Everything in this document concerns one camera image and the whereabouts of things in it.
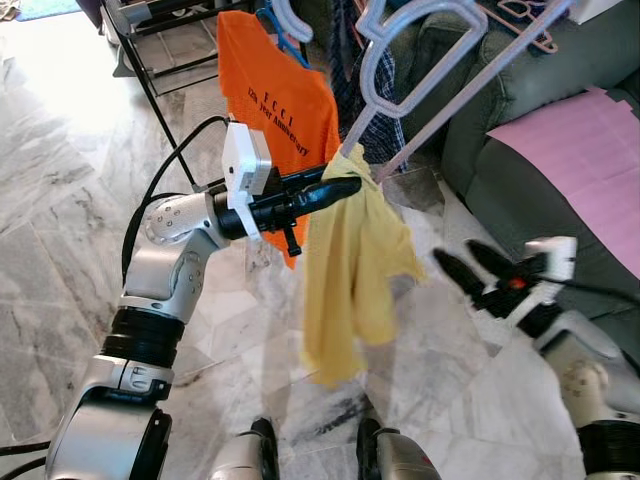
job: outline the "clothes drying rack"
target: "clothes drying rack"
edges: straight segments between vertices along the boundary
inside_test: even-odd
[[[245,9],[253,12],[255,9],[255,0],[210,0],[208,2],[204,0],[151,0],[135,2],[130,0],[102,0],[102,2],[104,12],[106,13],[108,21],[113,25],[120,43],[118,50],[118,67],[114,74],[117,76],[118,70],[120,70],[121,76],[131,76],[130,71],[135,74],[154,114],[158,118],[158,122],[169,144],[175,149],[178,144],[158,105],[157,97],[206,80],[211,80],[216,78],[218,74],[213,73],[202,78],[192,79],[187,83],[172,86],[168,89],[159,88],[158,81],[215,62],[218,59],[217,44],[213,34],[205,24],[205,20],[229,10]],[[211,40],[212,49],[207,55],[201,58],[176,64],[175,59],[164,41],[162,32],[195,23],[202,25],[205,35]],[[136,45],[136,40],[151,35],[158,36],[170,60],[171,66],[169,68],[156,70],[145,64],[143,56],[140,54]],[[124,66],[126,65],[124,56],[126,56],[131,67],[130,71],[128,66]],[[197,184],[182,155],[178,156],[178,161],[187,175],[189,183],[196,189]]]

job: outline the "floor mat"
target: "floor mat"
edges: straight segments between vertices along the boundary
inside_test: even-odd
[[[80,7],[76,0],[22,0],[20,2],[20,14],[16,20],[26,22],[79,11]]]

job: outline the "orange t-shirt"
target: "orange t-shirt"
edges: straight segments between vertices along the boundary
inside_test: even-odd
[[[273,166],[281,175],[328,163],[340,146],[338,109],[321,72],[307,70],[278,50],[255,15],[218,15],[220,86],[229,112],[249,128],[261,130]],[[304,243],[307,219],[294,228]],[[287,253],[282,232],[265,233],[267,241]]]

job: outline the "yellow towel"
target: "yellow towel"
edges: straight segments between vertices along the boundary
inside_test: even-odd
[[[311,215],[305,262],[303,360],[315,380],[333,386],[366,368],[354,349],[361,338],[380,345],[395,336],[388,277],[425,278],[411,230],[385,202],[356,145],[336,153],[323,180],[359,176],[360,191]]]

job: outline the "white marble tile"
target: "white marble tile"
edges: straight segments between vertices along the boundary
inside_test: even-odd
[[[245,289],[245,243],[237,240],[209,257],[202,296]]]
[[[174,371],[177,381],[181,381],[187,376],[193,375],[212,365],[213,360],[202,353],[199,348],[180,345],[171,369]]]
[[[281,315],[261,305],[254,307],[214,327],[209,356],[215,362],[233,358],[286,330]]]
[[[281,480],[356,480],[355,444],[280,459]]]
[[[520,330],[510,327],[504,319],[495,318],[485,310],[475,310],[468,299],[466,309],[492,357],[495,357],[514,338],[525,337]]]
[[[433,258],[433,249],[443,246],[444,220],[441,209],[432,208],[421,212],[403,206],[398,208],[402,220],[411,229],[416,256],[429,276],[440,278],[442,273]]]
[[[173,417],[162,478],[207,478],[223,443],[270,416],[258,387],[238,359],[202,370],[174,384],[160,405]]]
[[[181,112],[182,105],[174,105],[169,97],[161,97],[159,103],[164,107],[167,122],[176,115],[176,112],[171,112],[172,108]],[[141,98],[130,107],[123,112],[113,130],[100,178],[125,210],[133,212],[151,178],[172,149],[146,100]],[[158,184],[156,193],[190,191],[177,160],[174,163]]]
[[[304,254],[295,270],[266,242],[247,242],[247,290],[260,305],[277,312],[289,328],[301,329],[304,311]]]
[[[425,430],[489,361],[461,296],[433,279],[396,304],[398,333],[367,350],[366,391],[385,424]]]
[[[300,360],[302,332],[289,330],[242,353],[242,361],[264,394],[310,375]]]
[[[34,214],[31,223],[36,231],[106,231],[124,237],[129,217],[102,180],[95,178]]]
[[[25,87],[18,86],[5,89],[0,93],[0,107],[2,115],[0,116],[0,126],[2,126],[3,142],[0,144],[0,151],[9,147],[9,133],[13,132],[13,127],[18,125],[24,117],[30,116],[34,111],[38,111],[42,107],[42,101],[33,92]]]
[[[295,455],[355,442],[371,404],[357,381],[330,390],[305,378],[267,395],[279,438]]]
[[[58,425],[85,365],[0,349],[0,404],[17,441],[51,435]]]
[[[0,301],[72,304],[72,297],[30,225],[0,238]]]
[[[180,347],[194,347],[204,355],[209,356],[212,341],[213,322],[211,318],[196,309],[189,323],[187,323],[179,345]]]
[[[207,317],[212,325],[219,325],[257,305],[258,301],[246,290],[211,293],[205,289],[196,310]]]
[[[98,344],[75,307],[0,304],[0,349],[83,364]]]
[[[2,405],[0,405],[0,444],[4,446],[10,445],[13,442],[15,442],[15,440],[13,438],[13,434],[11,433],[9,422],[7,422],[7,416],[4,413]]]
[[[0,200],[6,208],[0,215],[0,231],[20,225],[97,175],[65,140],[65,129],[64,119],[39,109],[14,125],[2,142]]]
[[[582,480],[564,474],[563,459],[528,449],[428,432],[415,439],[443,480]]]
[[[89,328],[101,342],[122,291],[122,236],[106,230],[41,231],[38,236]]]
[[[507,345],[432,428],[540,454],[579,455],[557,379],[530,343],[517,338]]]

